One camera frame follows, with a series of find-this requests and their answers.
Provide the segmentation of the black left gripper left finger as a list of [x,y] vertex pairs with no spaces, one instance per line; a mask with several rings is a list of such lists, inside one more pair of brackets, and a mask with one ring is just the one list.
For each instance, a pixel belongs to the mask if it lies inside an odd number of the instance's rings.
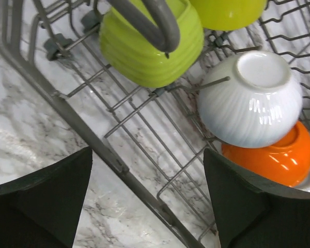
[[85,147],[0,185],[0,247],[72,247],[92,169]]

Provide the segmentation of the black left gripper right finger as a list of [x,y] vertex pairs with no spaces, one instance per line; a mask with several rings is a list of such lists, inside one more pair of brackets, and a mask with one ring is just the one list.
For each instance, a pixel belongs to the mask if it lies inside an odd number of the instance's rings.
[[310,192],[266,179],[209,148],[204,170],[222,247],[310,247]]

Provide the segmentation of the white round bowl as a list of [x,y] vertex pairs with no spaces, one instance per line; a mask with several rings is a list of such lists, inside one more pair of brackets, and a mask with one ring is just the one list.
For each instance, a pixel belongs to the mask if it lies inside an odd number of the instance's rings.
[[262,148],[222,144],[222,155],[262,177],[295,187],[310,173],[310,133],[298,121],[277,143]]

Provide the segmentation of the grey bowl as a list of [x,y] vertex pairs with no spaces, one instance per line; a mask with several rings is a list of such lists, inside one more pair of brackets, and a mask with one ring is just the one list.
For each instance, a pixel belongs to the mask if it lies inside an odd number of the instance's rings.
[[232,55],[204,77],[197,107],[205,127],[244,148],[270,146],[296,124],[302,87],[288,62],[268,51]]

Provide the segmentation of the yellow-green bowl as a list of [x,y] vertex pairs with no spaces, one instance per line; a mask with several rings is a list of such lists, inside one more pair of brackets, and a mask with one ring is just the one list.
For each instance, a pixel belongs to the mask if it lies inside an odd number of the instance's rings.
[[264,0],[193,0],[190,1],[201,20],[210,30],[231,31],[254,23],[263,13]]

